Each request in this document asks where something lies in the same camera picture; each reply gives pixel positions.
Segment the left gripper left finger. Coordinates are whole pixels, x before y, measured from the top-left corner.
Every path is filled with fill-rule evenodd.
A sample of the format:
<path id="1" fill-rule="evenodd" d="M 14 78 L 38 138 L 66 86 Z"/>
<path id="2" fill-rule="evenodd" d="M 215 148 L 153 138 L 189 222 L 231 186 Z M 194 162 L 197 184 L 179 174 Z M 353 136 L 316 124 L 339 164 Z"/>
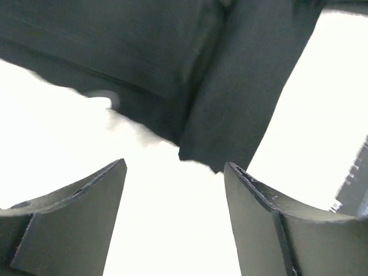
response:
<path id="1" fill-rule="evenodd" d="M 126 171 L 119 159 L 59 190 L 2 209 L 1 275 L 102 275 Z"/>

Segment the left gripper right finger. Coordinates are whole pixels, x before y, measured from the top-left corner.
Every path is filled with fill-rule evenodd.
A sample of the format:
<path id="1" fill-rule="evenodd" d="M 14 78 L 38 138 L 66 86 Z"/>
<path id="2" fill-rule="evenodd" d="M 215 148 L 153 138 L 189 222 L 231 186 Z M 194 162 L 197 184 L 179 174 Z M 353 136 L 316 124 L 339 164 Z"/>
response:
<path id="1" fill-rule="evenodd" d="M 234 163 L 225 192 L 242 276 L 367 274 L 367 219 L 320 210 Z"/>

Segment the black daisy t-shirt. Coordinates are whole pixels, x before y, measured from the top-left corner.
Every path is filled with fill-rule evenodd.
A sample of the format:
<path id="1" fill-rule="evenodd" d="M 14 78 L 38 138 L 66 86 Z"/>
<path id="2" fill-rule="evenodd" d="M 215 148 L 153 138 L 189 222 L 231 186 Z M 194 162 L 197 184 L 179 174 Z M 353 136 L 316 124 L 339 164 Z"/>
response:
<path id="1" fill-rule="evenodd" d="M 1 58 L 117 111 L 181 160 L 247 168 L 324 8 L 366 1 L 2 1 Z"/>

